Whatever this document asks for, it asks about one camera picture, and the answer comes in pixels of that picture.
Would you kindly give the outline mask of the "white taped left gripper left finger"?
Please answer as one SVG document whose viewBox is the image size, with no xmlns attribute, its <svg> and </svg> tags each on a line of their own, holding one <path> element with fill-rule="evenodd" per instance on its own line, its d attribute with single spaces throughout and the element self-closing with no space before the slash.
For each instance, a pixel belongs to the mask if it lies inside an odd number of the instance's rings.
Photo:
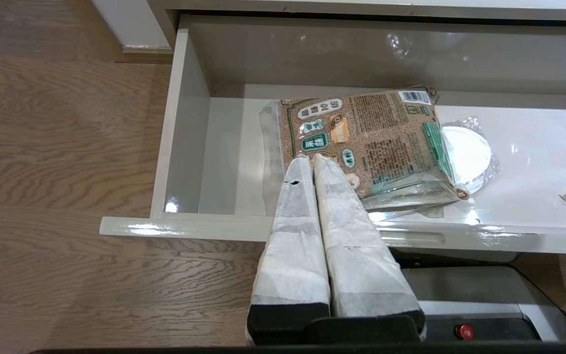
<svg viewBox="0 0 566 354">
<path fill-rule="evenodd" d="M 250 345 L 301 343 L 331 315 L 331 290 L 310 159 L 292 159 L 261 254 L 246 320 Z"/>
</svg>

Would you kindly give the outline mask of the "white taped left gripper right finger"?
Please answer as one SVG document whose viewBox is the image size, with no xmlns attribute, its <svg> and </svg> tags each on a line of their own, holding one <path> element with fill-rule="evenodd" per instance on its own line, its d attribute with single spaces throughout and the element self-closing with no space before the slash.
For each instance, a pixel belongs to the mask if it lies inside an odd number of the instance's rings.
<svg viewBox="0 0 566 354">
<path fill-rule="evenodd" d="M 314 159 L 322 238 L 337 317 L 425 314 L 362 202 L 332 159 Z"/>
</svg>

